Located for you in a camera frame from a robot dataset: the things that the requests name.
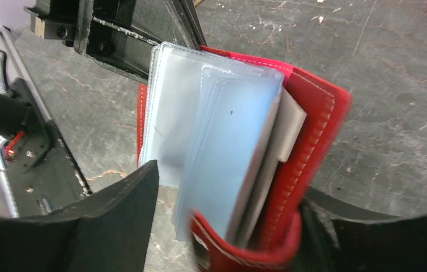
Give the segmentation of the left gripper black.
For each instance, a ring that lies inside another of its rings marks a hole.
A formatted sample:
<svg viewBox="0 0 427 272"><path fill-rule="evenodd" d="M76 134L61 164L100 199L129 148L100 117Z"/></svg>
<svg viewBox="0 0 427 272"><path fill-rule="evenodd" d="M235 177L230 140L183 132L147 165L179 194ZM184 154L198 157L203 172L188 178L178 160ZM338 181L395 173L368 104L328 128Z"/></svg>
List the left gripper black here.
<svg viewBox="0 0 427 272"><path fill-rule="evenodd" d="M24 9L36 36L59 40L102 68L142 83L153 46L207 44L194 1L36 1Z"/></svg>

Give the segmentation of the red leather card holder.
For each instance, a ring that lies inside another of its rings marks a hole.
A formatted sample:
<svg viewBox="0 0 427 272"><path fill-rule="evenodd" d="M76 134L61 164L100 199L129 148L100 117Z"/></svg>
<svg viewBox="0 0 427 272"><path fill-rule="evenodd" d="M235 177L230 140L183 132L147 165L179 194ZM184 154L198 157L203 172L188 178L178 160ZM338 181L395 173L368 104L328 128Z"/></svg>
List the red leather card holder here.
<svg viewBox="0 0 427 272"><path fill-rule="evenodd" d="M139 86L138 165L178 189L173 225L199 271L286 271L300 202L351 94L273 59L163 42Z"/></svg>

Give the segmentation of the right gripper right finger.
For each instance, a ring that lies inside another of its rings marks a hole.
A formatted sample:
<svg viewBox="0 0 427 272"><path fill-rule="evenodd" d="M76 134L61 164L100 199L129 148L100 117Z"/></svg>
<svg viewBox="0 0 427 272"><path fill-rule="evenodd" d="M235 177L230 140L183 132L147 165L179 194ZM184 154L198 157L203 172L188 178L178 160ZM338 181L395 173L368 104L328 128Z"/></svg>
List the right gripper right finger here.
<svg viewBox="0 0 427 272"><path fill-rule="evenodd" d="M427 271L427 213L382 214L310 188L293 271Z"/></svg>

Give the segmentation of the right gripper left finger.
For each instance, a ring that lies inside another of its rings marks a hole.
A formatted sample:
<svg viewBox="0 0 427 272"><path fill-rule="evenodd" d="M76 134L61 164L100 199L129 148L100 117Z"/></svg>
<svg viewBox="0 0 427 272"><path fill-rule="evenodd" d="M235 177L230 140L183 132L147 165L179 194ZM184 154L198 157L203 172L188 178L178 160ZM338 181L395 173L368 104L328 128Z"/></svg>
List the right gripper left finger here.
<svg viewBox="0 0 427 272"><path fill-rule="evenodd" d="M48 215L0 218L0 271L143 271L158 189L151 160Z"/></svg>

